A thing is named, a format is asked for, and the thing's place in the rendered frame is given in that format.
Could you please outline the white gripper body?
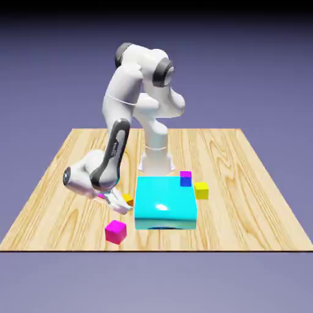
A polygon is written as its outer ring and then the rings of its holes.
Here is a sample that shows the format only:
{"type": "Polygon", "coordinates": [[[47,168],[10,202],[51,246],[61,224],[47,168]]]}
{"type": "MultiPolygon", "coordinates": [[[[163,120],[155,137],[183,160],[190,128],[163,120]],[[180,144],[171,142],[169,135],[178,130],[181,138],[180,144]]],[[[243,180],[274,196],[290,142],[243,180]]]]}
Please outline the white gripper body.
{"type": "Polygon", "coordinates": [[[132,206],[127,204],[122,196],[122,193],[117,188],[104,191],[102,195],[104,196],[104,199],[107,201],[109,206],[117,213],[125,215],[133,209],[132,206]]]}

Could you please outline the small magenta cube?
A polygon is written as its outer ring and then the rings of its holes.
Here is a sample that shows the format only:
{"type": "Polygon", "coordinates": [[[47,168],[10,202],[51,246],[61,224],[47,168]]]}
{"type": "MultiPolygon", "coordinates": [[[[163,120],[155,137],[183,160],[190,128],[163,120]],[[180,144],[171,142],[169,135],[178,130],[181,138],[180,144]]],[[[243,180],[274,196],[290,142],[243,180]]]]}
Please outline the small magenta cube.
{"type": "Polygon", "coordinates": [[[106,241],[120,245],[127,236],[127,225],[123,222],[112,220],[105,227],[106,241]]]}

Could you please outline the small yellow cube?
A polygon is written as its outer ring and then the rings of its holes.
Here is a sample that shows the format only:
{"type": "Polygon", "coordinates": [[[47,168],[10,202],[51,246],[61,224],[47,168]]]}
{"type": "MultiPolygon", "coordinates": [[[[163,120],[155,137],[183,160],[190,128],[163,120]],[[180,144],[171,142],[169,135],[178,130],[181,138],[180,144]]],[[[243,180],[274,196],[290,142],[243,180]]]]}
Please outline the small yellow cube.
{"type": "Polygon", "coordinates": [[[208,199],[209,188],[206,182],[196,182],[194,192],[197,200],[208,199]]]}

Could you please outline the large cyan box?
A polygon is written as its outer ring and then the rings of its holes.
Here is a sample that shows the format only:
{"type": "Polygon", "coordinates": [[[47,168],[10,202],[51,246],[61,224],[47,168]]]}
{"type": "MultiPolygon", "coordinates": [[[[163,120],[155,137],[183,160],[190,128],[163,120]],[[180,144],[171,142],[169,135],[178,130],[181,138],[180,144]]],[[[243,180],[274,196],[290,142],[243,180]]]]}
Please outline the large cyan box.
{"type": "Polygon", "coordinates": [[[193,187],[181,186],[178,176],[139,176],[134,224],[137,230],[195,229],[197,203],[193,187]]]}

